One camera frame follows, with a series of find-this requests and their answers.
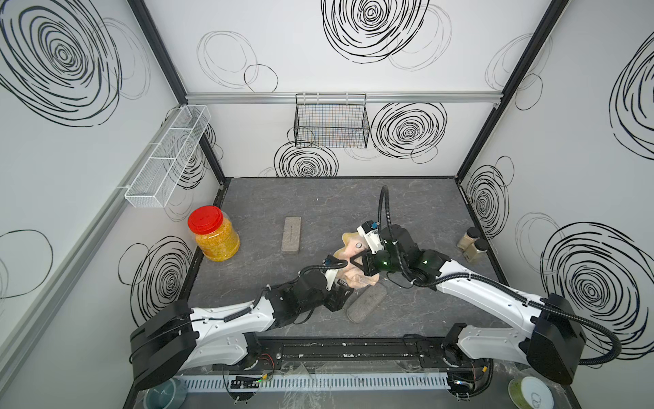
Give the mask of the grey rectangular eyeglass case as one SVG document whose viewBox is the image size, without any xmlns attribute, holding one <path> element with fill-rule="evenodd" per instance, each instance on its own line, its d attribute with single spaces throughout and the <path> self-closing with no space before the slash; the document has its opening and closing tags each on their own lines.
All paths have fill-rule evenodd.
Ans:
<svg viewBox="0 0 654 409">
<path fill-rule="evenodd" d="M 284 254 L 296 254 L 301 245 L 301 217 L 288 216 L 284 220 L 281 252 Z"/>
</svg>

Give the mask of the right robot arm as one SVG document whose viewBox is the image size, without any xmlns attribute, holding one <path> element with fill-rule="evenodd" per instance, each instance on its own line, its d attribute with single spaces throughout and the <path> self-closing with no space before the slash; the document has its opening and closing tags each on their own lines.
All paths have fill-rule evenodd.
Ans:
<svg viewBox="0 0 654 409">
<path fill-rule="evenodd" d="M 530 366 L 550 381 L 570 385 L 579 366 L 599 366 L 618 358 L 623 346 L 603 325 L 575 315 L 556 294 L 547 298 L 518 291 L 465 268 L 435 250 L 422 250 L 399 225 L 376 223 L 342 235 L 337 252 L 363 276 L 401 274 L 410 287 L 429 288 L 459 298 L 505 323 L 504 328 L 454 325 L 443 340 L 453 366 L 482 359 Z"/>
</svg>

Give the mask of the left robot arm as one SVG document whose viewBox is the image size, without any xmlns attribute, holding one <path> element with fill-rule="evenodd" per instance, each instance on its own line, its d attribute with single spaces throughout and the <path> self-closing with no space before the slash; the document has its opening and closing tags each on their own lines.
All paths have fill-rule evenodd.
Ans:
<svg viewBox="0 0 654 409">
<path fill-rule="evenodd" d="M 133 386 L 148 390 L 199 366 L 249 365 L 257 357 L 256 334 L 292 325 L 319 307 L 337 312 L 353 292 L 334 269 L 318 267 L 264 286 L 246 303 L 191 308 L 185 300 L 175 301 L 130 336 Z"/>
</svg>

